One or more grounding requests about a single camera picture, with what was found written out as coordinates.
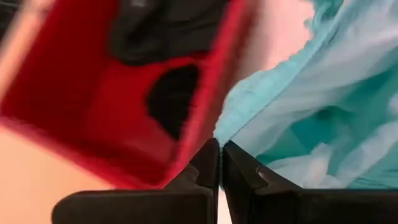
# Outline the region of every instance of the beige surface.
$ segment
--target beige surface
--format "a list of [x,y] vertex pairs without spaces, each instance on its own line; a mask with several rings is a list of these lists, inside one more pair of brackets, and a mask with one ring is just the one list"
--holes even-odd
[[[302,22],[311,14],[298,0],[262,1],[261,18],[253,29],[239,77],[272,68],[301,48],[308,39]],[[42,24],[36,9],[51,0],[33,0],[14,21],[0,49],[0,97],[18,69]],[[50,212],[62,197],[79,190],[112,186],[72,163],[0,128],[0,223],[49,224]],[[224,194],[220,194],[219,223],[231,223]]]

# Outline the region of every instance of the black plastic piece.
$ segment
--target black plastic piece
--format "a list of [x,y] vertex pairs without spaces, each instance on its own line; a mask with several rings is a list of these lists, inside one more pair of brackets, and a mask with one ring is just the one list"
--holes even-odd
[[211,139],[164,190],[72,194],[54,207],[53,224],[216,224],[219,157]]
[[223,149],[223,185],[233,224],[398,223],[397,190],[307,190],[233,142]]

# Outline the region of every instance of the teal fabric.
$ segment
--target teal fabric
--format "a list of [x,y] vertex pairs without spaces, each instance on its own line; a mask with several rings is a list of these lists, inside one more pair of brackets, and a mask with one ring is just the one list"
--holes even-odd
[[214,135],[302,187],[396,188],[398,0],[313,3],[313,39],[240,81]]

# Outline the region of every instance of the black cloth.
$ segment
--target black cloth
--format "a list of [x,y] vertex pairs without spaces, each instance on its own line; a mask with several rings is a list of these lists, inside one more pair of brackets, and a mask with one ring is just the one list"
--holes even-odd
[[175,139],[180,138],[188,118],[199,74],[196,65],[171,69],[156,81],[147,96],[149,114]]
[[209,50],[227,0],[120,0],[110,51],[128,65]]
[[0,40],[6,33],[21,0],[0,0]]

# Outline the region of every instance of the red bin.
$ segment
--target red bin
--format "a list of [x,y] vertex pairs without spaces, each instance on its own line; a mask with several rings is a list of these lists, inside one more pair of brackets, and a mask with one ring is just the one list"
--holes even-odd
[[[158,189],[212,136],[255,1],[230,0],[210,52],[131,67],[108,52],[116,0],[57,0],[1,104],[2,123],[120,188]],[[179,141],[144,98],[165,67],[199,60]]]

